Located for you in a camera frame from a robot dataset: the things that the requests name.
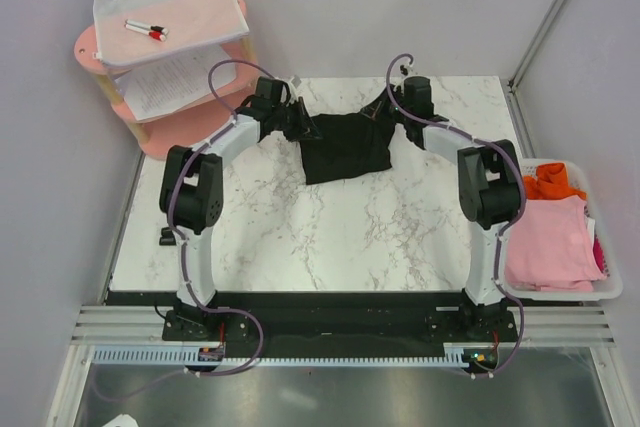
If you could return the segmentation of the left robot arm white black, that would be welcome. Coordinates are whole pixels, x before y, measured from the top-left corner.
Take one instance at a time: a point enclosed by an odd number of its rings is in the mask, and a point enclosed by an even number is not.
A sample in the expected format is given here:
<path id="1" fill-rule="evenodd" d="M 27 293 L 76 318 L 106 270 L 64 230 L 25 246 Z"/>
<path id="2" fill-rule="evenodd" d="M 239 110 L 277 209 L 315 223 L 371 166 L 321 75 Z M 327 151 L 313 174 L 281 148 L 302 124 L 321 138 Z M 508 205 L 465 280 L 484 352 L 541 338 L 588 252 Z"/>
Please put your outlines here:
<path id="1" fill-rule="evenodd" d="M 218 314 L 206 306 L 217 293 L 212 234 L 223 211 L 224 169 L 273 132 L 282 133 L 290 142 L 321 138 L 301 97 L 269 107 L 251 96 L 199 146 L 176 145 L 168 151 L 159 207 L 180 248 L 177 297 L 182 304 L 193 307 L 184 326 L 198 340 L 211 339 L 220 325 Z"/>

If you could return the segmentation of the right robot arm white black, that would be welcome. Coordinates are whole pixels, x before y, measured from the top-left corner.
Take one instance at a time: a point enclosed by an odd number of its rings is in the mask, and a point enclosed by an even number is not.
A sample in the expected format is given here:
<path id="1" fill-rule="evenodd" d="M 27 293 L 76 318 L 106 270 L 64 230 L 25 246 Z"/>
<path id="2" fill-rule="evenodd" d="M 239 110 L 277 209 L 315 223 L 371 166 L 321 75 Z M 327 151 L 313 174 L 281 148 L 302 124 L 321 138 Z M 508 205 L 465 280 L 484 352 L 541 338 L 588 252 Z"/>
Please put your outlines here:
<path id="1" fill-rule="evenodd" d="M 471 260 L 464 296 L 472 305 L 458 315 L 467 339 L 483 339 L 494 328 L 488 309 L 497 309 L 506 290 L 501 275 L 509 229 L 526 204 L 523 178 L 514 144 L 508 139 L 476 138 L 448 119 L 419 121 L 393 104 L 386 92 L 360 110 L 372 120 L 392 120 L 409 128 L 407 137 L 424 150 L 457 167 L 458 198 L 471 228 Z"/>

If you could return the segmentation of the black printed t-shirt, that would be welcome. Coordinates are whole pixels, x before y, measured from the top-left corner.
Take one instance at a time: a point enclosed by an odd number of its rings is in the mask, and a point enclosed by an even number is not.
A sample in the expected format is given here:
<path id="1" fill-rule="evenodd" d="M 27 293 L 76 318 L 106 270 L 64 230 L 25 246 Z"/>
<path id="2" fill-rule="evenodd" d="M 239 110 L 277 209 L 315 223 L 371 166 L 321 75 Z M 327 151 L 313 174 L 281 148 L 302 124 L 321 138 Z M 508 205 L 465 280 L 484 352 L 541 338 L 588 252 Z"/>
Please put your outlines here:
<path id="1" fill-rule="evenodd" d="M 300 142 L 307 185 L 348 180 L 392 167 L 389 145 L 395 122 L 362 113 L 320 114 L 312 118 L 320 139 Z"/>

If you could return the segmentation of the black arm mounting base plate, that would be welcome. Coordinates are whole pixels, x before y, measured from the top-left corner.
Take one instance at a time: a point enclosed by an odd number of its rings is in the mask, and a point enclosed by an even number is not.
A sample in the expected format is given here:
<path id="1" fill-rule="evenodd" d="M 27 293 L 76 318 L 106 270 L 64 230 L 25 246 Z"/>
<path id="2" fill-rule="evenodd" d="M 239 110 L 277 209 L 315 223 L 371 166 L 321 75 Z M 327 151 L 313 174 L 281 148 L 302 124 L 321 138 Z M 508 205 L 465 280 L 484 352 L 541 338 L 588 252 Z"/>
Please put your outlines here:
<path id="1" fill-rule="evenodd" d="M 461 292 L 220 292 L 209 308 L 176 301 L 163 340 L 221 341 L 242 357 L 393 356 L 518 337 L 507 301 L 476 310 Z"/>

